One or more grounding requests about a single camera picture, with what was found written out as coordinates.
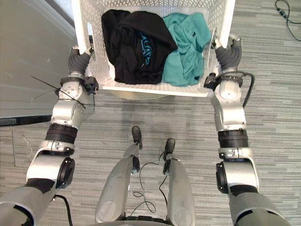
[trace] silver robot arm segment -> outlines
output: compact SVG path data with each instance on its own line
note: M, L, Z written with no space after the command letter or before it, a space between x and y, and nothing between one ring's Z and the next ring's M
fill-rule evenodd
M27 183L0 198L0 225L36 225L56 192L71 183L75 161L70 155L74 153L84 105L93 104L89 94L98 89L95 79L84 76L92 52L89 49L79 55L78 49L71 49L70 75L61 80L46 138L27 170Z
M205 87L214 91L211 103L220 142L216 164L218 189L228 194L232 222L236 226L287 226L290 225L275 205L259 194L259 179L248 146L244 106L240 102L242 77L237 71L241 59L241 39L231 36L230 48L213 42L216 57L221 65L220 75L210 74Z

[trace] plastic basket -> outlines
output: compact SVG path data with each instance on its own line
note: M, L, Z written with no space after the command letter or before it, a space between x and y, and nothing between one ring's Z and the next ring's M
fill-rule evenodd
M235 0L72 0L74 23L80 52L90 45L88 27L92 27L95 56L91 58L86 75L96 77L100 89L134 91L164 95L206 97L212 94L204 88L206 76L218 72L219 64L214 51L207 45L203 51L204 74L199 84L174 87L167 83L158 85L127 85L114 81L114 67L110 65L103 42L101 16L109 9L128 11L145 10L167 16L173 12L191 14L201 12L212 34L225 47L228 43Z

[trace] robotic hand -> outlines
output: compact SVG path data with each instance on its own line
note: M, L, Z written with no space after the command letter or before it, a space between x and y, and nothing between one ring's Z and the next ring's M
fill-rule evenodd
M212 45L221 66L221 73L210 74L204 87L214 91L211 103L215 111L215 125L220 142L219 157L216 164L218 189L228 194L232 222L236 226L252 225L290 225L270 200L259 194L259 179L248 146L244 107L250 96L254 77L238 71L241 59L241 39L230 35L232 45L223 48L218 40ZM240 103L242 78L250 75L250 89L243 104Z

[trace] gray carpet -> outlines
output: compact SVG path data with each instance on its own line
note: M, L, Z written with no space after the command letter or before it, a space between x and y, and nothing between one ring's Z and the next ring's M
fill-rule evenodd
M290 0L292 20L301 18L301 1ZM293 26L301 37L301 27ZM232 32L243 39L240 69L256 76L246 107L249 144L253 148L261 193L268 196L292 225L301 225L301 42L294 41L272 0L237 0ZM157 161L169 137L176 139L192 182L197 225L231 224L227 195L216 188L218 140L209 98L163 97L129 101L99 92L96 111L82 124L75 142L76 169L72 184L59 194L71 205L74 225L94 223L94 211L106 178L131 144L131 127L143 132L140 162ZM25 183L26 169L49 123L0 129L0 195ZM144 169L146 197L154 217L166 207L158 186L163 165ZM163 185L167 193L168 181ZM131 178L127 213L142 202L138 175ZM134 215L150 215L142 205ZM68 225L63 201L52 202L39 225Z

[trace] teal shirt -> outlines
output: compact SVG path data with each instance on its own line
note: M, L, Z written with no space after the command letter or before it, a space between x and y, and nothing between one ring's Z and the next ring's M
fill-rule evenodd
M211 39L203 14L172 13L163 20L178 49L168 55L162 81L173 86L198 84L204 73L202 52Z

